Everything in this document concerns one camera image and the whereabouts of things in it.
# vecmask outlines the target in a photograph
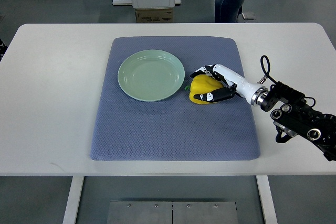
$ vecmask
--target light green plate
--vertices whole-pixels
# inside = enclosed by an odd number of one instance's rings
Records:
[[[184,68],[169,52],[145,50],[128,57],[118,71],[121,89],[134,99],[160,101],[174,94],[184,81]]]

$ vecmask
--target gray textured mat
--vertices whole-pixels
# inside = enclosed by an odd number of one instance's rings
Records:
[[[148,49],[170,52],[185,69],[177,93],[141,102],[119,87],[119,66]],[[251,107],[245,99],[209,105],[192,103],[189,75],[203,65],[222,64],[244,76],[236,43],[219,37],[125,37],[114,40],[97,112],[93,160],[230,161],[260,155]]]

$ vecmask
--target robotic arm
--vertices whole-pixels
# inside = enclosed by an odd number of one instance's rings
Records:
[[[268,63],[267,71],[264,68],[264,59]],[[245,98],[249,104],[260,106],[265,112],[270,111],[278,101],[281,101],[283,105],[271,111],[270,114],[278,132],[276,142],[285,143],[300,135],[323,151],[327,160],[336,161],[336,116],[314,110],[314,98],[306,97],[305,94],[279,81],[276,82],[269,75],[267,56],[262,56],[260,61],[265,76],[258,83],[249,83],[244,77],[223,65],[207,65],[199,68],[191,74],[192,78],[199,74],[206,74],[224,82],[225,86],[206,94],[196,94],[194,98],[218,102],[230,99],[237,94]],[[274,82],[270,90],[262,85],[267,78]],[[313,100],[312,106],[307,105],[307,99]]]

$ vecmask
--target metal plate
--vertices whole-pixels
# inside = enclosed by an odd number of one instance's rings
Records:
[[[238,224],[235,202],[174,202],[174,224]]]
[[[244,20],[255,20],[256,15],[252,12],[244,12],[242,13],[243,19]]]
[[[107,224],[172,224],[172,203],[111,201]]]
[[[235,202],[111,201],[107,224],[238,224]]]

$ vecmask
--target screw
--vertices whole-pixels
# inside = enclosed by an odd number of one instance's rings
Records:
[[[272,118],[273,120],[275,120],[275,119],[279,119],[279,118],[281,117],[281,115],[282,115],[281,110],[276,109],[276,110],[273,110],[273,111],[272,111],[272,113],[271,113],[271,118]]]
[[[285,104],[284,106],[282,106],[281,110],[284,112],[289,112],[291,110],[291,106],[288,104]]]
[[[321,137],[321,131],[319,129],[311,129],[307,133],[307,139],[310,141],[315,141]]]

